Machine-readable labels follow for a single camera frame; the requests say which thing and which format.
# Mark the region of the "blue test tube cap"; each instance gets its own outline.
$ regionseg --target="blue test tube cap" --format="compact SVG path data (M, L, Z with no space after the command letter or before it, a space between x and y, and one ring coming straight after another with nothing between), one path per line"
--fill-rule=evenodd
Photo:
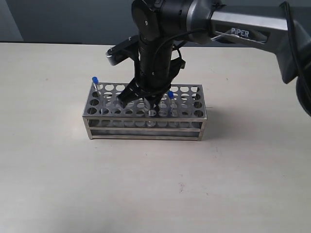
M94 83L94 84L96 84L96 85L99 83L99 81L98 81L98 78L97 78L97 77L93 77L93 78L92 78L92 80L93 80L93 83Z
M169 98L172 100L172 99L174 99L174 93L173 93L173 91L169 91L168 93L167 93L167 95L169 96Z

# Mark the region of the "table surface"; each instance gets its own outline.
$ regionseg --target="table surface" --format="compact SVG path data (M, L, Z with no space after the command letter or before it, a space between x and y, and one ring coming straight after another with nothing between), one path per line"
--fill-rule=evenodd
M310 232L311 122L273 54L183 48L204 86L204 141L89 140L108 46L0 44L0 232Z

